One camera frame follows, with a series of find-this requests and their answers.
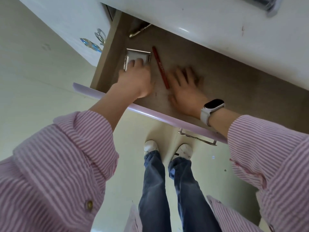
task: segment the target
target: shirt button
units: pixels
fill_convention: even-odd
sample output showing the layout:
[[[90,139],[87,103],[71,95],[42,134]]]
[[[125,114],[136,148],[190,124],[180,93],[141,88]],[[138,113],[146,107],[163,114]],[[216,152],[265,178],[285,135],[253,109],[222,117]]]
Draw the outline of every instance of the shirt button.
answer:
[[[269,229],[270,229],[271,232],[275,232],[275,230],[274,230],[272,225],[269,225]]]
[[[91,200],[87,200],[85,203],[85,208],[87,211],[91,212],[93,208],[93,202]]]

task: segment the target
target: hand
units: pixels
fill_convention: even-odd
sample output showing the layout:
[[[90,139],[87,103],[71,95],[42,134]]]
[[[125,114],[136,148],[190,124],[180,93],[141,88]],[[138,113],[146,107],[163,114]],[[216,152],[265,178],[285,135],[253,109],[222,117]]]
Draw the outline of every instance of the hand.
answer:
[[[209,100],[196,87],[192,69],[186,67],[185,70],[187,80],[179,68],[175,72],[168,73],[168,81],[173,92],[169,100],[179,112],[200,119],[201,109]]]
[[[117,86],[121,89],[134,93],[136,98],[146,97],[152,92],[150,66],[144,65],[141,58],[131,60],[127,71],[120,70]]]

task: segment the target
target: tiled floor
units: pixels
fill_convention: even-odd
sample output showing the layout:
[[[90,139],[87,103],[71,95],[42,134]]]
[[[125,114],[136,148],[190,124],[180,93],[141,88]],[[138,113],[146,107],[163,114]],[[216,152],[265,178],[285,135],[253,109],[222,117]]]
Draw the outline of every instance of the tiled floor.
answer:
[[[0,1],[0,27],[4,33],[0,37],[0,158],[4,159],[54,117],[93,105],[95,100],[74,93],[71,85],[88,86],[95,68],[17,0]],[[158,142],[165,166],[180,144],[192,145],[192,171],[203,193],[258,223],[256,190],[231,171],[226,144],[212,147],[179,135],[165,123],[126,111],[114,132],[118,168],[107,183],[94,231],[123,231],[132,202],[138,204],[141,197],[143,144],[149,139]],[[177,197],[168,177],[166,192],[172,229],[179,231]]]

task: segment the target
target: watch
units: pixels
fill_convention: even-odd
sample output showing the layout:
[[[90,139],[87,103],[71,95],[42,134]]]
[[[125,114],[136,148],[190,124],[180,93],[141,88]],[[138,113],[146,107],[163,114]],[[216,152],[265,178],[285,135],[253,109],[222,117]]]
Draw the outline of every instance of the watch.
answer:
[[[224,101],[222,99],[214,99],[204,105],[204,107],[201,109],[201,121],[206,124],[207,126],[210,126],[208,124],[208,119],[211,115],[211,113],[219,110],[220,108],[224,107]]]

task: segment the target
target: blue jeans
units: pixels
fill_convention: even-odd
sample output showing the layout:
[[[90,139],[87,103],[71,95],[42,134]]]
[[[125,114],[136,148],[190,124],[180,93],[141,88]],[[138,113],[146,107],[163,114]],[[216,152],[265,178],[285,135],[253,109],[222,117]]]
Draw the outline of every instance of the blue jeans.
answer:
[[[143,232],[171,232],[170,209],[165,192],[165,169],[160,153],[145,155],[143,195],[138,209]],[[178,157],[168,165],[174,180],[178,212],[184,232],[222,232],[220,226],[195,181],[191,161]]]

